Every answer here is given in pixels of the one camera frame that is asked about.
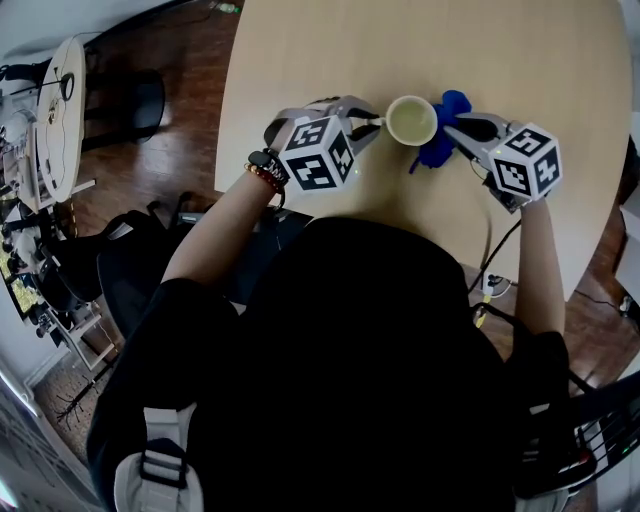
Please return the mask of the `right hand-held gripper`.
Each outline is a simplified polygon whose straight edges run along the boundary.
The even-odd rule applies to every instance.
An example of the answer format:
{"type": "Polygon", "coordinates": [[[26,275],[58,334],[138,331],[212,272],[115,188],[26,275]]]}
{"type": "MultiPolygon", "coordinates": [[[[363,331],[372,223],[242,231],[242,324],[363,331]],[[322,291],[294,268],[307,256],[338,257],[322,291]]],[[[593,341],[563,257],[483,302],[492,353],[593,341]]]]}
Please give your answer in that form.
{"type": "Polygon", "coordinates": [[[490,171],[497,189],[522,204],[545,197],[562,180],[558,139],[533,123],[509,122],[501,116],[468,112],[456,116],[459,125],[445,126],[451,142],[467,157],[490,171]]]}

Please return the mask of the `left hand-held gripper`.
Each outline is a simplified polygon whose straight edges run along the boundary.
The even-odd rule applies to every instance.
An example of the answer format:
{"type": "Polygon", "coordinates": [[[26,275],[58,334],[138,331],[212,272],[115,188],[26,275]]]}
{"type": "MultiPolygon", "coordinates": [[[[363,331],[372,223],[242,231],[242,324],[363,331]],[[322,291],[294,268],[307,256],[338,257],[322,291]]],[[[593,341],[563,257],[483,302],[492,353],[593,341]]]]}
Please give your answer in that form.
{"type": "MultiPolygon", "coordinates": [[[[303,192],[344,187],[353,175],[355,156],[379,135],[381,126],[364,124],[346,133],[347,120],[339,115],[337,97],[302,108],[279,112],[264,131],[267,148],[274,151],[290,179],[303,192]]],[[[347,97],[347,117],[365,121],[384,117],[365,100],[347,97]]]]}

